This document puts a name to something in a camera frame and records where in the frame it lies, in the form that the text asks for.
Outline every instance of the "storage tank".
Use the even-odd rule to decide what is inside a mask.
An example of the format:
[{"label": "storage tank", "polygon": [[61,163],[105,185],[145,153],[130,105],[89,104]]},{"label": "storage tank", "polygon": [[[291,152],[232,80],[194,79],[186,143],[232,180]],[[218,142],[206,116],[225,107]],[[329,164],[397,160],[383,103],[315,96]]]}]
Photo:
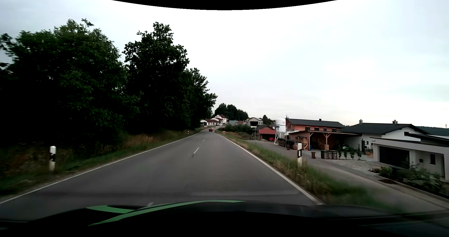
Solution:
[{"label": "storage tank", "polygon": [[276,119],[276,133],[285,133],[285,119]]}]

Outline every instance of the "white silo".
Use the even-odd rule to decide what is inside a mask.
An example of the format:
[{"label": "white silo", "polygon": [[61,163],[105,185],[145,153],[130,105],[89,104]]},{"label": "white silo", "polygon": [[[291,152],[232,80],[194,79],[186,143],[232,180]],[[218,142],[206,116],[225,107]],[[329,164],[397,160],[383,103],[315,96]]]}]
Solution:
[{"label": "white silo", "polygon": [[276,119],[276,136],[274,137],[274,143],[278,142],[278,138],[284,138],[285,134],[286,134],[285,119]]}]

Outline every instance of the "garage door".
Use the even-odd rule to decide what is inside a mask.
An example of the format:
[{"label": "garage door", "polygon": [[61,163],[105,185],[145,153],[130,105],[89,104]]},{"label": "garage door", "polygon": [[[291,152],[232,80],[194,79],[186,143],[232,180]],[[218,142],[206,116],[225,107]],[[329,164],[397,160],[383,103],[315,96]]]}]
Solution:
[{"label": "garage door", "polygon": [[379,146],[379,161],[408,169],[410,167],[409,151]]}]

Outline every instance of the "asphalt road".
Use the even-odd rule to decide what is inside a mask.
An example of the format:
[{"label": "asphalt road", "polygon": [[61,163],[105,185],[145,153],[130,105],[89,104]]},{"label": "asphalt road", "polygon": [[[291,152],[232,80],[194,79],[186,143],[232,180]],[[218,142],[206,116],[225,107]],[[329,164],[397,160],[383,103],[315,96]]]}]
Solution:
[{"label": "asphalt road", "polygon": [[315,204],[237,145],[203,130],[0,204],[0,219],[33,220],[94,205],[212,199]]}]

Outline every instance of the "parked car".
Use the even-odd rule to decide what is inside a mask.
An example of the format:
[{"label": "parked car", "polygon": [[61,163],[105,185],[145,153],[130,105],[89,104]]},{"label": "parked car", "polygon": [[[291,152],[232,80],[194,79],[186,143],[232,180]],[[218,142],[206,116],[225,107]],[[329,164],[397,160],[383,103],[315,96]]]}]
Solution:
[{"label": "parked car", "polygon": [[334,150],[337,150],[337,149],[338,149],[338,146],[340,146],[341,151],[343,151],[344,149],[346,149],[347,151],[350,151],[350,150],[351,150],[351,147],[349,147],[347,144],[336,144],[336,145],[334,146]]}]

